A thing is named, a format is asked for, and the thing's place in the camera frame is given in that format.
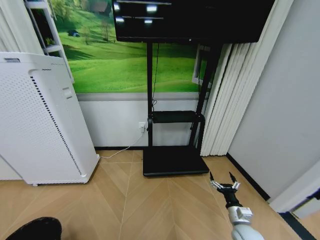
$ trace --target white air purifier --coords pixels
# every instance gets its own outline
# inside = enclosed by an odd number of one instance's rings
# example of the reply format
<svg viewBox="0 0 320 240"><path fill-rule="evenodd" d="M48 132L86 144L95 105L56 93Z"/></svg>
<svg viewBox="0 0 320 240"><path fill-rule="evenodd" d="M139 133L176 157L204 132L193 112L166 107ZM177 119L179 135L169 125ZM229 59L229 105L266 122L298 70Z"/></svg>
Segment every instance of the white air purifier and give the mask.
<svg viewBox="0 0 320 240"><path fill-rule="evenodd" d="M90 179L99 155L62 58L0 53L0 157L27 184Z"/></svg>

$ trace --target stand pole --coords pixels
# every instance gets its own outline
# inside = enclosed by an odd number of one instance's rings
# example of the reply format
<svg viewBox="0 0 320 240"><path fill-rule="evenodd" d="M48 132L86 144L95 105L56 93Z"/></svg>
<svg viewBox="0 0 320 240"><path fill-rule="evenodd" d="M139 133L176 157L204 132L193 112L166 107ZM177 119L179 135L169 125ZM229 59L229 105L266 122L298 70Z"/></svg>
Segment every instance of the stand pole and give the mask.
<svg viewBox="0 0 320 240"><path fill-rule="evenodd" d="M148 98L148 146L153 145L152 128L152 43L146 44L146 74L147 74L147 98Z"/></svg>
<svg viewBox="0 0 320 240"><path fill-rule="evenodd" d="M204 77L203 77L202 86L201 86L201 92L200 92L198 104L196 106L195 120L192 124L189 146L193 146L194 142L195 142L199 118L201 116L202 108L204 106L208 85L209 85L211 76L212 75L214 76L216 73L216 69L218 66L222 46L223 46L222 43L218 43L218 44L216 44L214 46L212 45L210 47L209 58L208 58L208 61L206 63L206 67L205 67Z"/></svg>

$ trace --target stand base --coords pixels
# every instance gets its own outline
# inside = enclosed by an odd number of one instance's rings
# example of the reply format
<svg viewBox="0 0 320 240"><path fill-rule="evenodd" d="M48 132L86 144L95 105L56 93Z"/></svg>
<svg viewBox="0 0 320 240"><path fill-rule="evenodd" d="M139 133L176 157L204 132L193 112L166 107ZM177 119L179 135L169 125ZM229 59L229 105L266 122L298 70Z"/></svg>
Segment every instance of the stand base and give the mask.
<svg viewBox="0 0 320 240"><path fill-rule="evenodd" d="M206 174L209 168L193 146L151 146L143 150L146 177Z"/></svg>

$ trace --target television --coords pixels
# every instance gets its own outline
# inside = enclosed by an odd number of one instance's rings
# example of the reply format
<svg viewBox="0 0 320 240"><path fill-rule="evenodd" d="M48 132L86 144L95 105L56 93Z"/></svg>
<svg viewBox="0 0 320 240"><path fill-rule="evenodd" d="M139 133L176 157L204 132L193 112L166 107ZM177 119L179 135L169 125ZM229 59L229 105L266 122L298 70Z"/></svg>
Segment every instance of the television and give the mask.
<svg viewBox="0 0 320 240"><path fill-rule="evenodd" d="M257 42L274 0L113 0L116 39L152 43Z"/></svg>

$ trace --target tv stand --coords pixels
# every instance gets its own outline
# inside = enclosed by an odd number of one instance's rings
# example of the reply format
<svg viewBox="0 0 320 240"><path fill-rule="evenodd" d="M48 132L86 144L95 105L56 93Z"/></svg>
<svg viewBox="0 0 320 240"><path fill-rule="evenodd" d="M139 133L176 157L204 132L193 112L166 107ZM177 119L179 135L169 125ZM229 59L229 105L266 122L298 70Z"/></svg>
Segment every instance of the tv stand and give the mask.
<svg viewBox="0 0 320 240"><path fill-rule="evenodd" d="M152 108L152 62L153 44L147 43L147 101L148 101L148 147L143 151L143 175L146 177L205 174L209 168L200 156L205 130L202 109L211 76L218 66L222 43L210 47L202 87L196 111L153 111ZM186 146L153 146L153 124L192 123L189 144ZM194 146L199 125L199 134Z"/></svg>

